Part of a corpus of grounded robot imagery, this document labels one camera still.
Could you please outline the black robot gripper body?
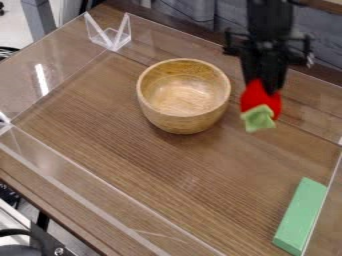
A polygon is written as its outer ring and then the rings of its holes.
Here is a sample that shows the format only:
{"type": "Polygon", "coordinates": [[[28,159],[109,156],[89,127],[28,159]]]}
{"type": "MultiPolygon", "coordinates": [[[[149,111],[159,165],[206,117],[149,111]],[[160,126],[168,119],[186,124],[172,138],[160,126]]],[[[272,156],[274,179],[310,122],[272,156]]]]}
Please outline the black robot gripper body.
{"type": "Polygon", "coordinates": [[[224,31],[223,54],[235,56],[243,68],[255,68],[264,53],[279,54],[287,65],[311,67],[314,65],[312,37],[292,30],[287,36],[260,40],[248,32],[224,31]]]}

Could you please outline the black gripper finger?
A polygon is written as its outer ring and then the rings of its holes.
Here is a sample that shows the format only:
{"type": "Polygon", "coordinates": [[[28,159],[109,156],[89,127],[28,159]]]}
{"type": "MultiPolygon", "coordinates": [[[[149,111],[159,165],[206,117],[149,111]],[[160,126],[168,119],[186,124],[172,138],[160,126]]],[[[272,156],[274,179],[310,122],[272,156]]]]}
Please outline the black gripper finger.
{"type": "Polygon", "coordinates": [[[283,87],[287,73],[287,59],[280,53],[264,53],[260,58],[260,78],[268,95],[283,87]]]}
{"type": "Polygon", "coordinates": [[[255,49],[247,49],[240,54],[240,65],[243,71],[244,82],[250,83],[252,80],[260,78],[259,66],[260,54],[255,49]]]}

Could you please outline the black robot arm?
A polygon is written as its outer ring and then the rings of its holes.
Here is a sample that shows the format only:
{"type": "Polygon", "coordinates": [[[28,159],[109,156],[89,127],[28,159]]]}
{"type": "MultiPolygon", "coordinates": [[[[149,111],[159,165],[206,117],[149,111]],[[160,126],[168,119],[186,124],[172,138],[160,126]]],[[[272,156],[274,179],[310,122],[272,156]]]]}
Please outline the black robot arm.
{"type": "Polygon", "coordinates": [[[223,54],[240,58],[244,82],[259,80],[268,95],[284,85],[290,65],[314,64],[312,38],[295,33],[295,0],[247,0],[247,31],[224,31],[223,54]]]}

